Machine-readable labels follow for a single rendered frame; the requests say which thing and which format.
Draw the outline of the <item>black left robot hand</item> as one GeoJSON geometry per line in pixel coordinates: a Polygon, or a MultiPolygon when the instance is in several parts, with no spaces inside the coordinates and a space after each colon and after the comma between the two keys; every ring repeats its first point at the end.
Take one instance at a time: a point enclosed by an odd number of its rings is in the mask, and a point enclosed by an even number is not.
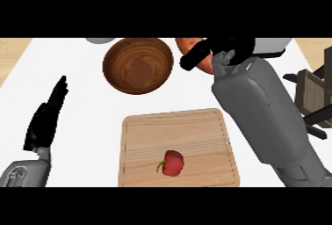
{"type": "Polygon", "coordinates": [[[39,106],[34,113],[27,129],[25,151],[33,151],[40,147],[48,148],[54,142],[59,111],[68,92],[67,77],[62,76],[51,93],[49,101],[39,106]]]}

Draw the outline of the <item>orange sweet potato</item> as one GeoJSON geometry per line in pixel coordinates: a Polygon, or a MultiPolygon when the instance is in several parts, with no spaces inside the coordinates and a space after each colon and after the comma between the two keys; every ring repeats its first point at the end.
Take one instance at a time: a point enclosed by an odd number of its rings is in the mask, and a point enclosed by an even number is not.
{"type": "MultiPolygon", "coordinates": [[[[176,38],[177,48],[182,54],[188,54],[192,47],[203,41],[203,38],[176,38]]],[[[208,74],[214,74],[213,71],[213,54],[200,62],[198,68],[208,74]]]]}

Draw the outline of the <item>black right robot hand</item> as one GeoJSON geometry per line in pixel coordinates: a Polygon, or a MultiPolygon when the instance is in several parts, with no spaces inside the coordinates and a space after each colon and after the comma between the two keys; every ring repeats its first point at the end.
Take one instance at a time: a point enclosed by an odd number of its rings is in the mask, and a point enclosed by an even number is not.
{"type": "Polygon", "coordinates": [[[231,59],[231,66],[242,63],[251,56],[256,46],[256,38],[207,38],[192,47],[188,54],[180,58],[180,67],[191,71],[213,54],[235,51],[235,56],[231,59]]]}

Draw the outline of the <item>brown wooden bowl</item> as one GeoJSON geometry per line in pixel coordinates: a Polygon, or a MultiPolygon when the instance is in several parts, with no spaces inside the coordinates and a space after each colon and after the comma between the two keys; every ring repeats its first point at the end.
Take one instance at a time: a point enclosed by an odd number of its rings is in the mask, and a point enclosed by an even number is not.
{"type": "Polygon", "coordinates": [[[161,39],[124,38],[104,57],[102,73],[118,91],[141,95],[166,83],[173,65],[173,52],[161,39]]]}

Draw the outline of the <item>grey round object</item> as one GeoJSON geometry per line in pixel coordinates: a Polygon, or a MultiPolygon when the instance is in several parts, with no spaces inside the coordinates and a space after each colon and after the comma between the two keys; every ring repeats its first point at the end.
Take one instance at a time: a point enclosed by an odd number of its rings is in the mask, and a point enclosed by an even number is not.
{"type": "Polygon", "coordinates": [[[111,42],[116,38],[86,38],[86,40],[93,44],[105,44],[111,42]]]}

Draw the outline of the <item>pale grey container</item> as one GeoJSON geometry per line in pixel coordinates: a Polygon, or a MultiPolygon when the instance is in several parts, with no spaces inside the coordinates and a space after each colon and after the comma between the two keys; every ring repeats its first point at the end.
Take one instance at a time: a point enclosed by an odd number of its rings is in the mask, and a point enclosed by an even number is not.
{"type": "Polygon", "coordinates": [[[291,40],[291,38],[257,38],[253,56],[262,58],[281,57],[291,40]]]}

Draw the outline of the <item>pale wooden cutting board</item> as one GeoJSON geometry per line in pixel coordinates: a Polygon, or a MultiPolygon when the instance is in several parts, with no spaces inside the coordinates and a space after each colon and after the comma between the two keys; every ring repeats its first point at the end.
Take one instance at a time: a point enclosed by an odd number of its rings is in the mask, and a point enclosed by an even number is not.
{"type": "Polygon", "coordinates": [[[217,109],[135,115],[123,120],[118,186],[237,186],[241,177],[217,109]],[[158,164],[177,151],[185,167],[175,177],[158,164]]]}

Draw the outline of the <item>dark wooden tiered rack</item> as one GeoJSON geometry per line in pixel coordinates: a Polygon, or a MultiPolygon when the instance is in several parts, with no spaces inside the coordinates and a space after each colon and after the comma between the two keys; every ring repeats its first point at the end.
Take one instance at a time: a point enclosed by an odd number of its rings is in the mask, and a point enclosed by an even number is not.
{"type": "Polygon", "coordinates": [[[303,69],[285,74],[284,79],[296,83],[296,106],[307,132],[325,140],[324,128],[332,129],[332,47],[325,49],[325,64],[315,72],[303,69]]]}

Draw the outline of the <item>red bell pepper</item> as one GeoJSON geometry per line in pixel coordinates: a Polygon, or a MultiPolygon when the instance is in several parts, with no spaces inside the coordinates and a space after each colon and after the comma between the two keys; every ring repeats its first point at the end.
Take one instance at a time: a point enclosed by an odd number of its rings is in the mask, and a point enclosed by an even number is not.
{"type": "Polygon", "coordinates": [[[157,166],[157,170],[163,171],[163,173],[167,176],[176,177],[180,174],[183,167],[185,167],[185,158],[182,154],[175,150],[169,150],[166,152],[164,161],[157,166]]]}

